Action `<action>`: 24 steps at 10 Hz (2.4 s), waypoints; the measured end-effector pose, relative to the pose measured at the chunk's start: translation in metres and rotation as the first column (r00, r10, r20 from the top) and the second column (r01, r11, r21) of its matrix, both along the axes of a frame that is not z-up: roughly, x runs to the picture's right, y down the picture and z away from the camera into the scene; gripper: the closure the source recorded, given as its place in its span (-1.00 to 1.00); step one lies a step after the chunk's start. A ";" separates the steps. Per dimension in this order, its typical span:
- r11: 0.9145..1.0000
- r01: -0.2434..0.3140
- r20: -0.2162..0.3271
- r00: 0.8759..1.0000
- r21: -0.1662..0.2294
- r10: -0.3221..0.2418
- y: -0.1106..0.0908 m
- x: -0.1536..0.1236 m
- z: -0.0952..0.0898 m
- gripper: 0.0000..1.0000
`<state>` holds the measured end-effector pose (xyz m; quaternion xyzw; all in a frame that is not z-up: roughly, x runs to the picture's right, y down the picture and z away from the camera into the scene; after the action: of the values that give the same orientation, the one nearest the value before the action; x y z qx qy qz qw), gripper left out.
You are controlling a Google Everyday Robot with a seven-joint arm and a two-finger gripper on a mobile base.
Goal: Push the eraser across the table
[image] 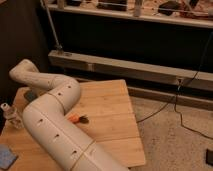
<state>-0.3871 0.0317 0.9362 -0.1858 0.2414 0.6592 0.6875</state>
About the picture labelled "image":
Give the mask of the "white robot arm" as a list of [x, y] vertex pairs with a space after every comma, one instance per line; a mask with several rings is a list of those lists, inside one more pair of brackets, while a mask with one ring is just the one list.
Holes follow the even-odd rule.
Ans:
[[79, 83], [62, 74], [41, 73], [28, 59], [10, 77], [45, 93], [23, 110], [26, 130], [64, 171], [129, 171], [85, 132], [65, 118], [81, 96]]

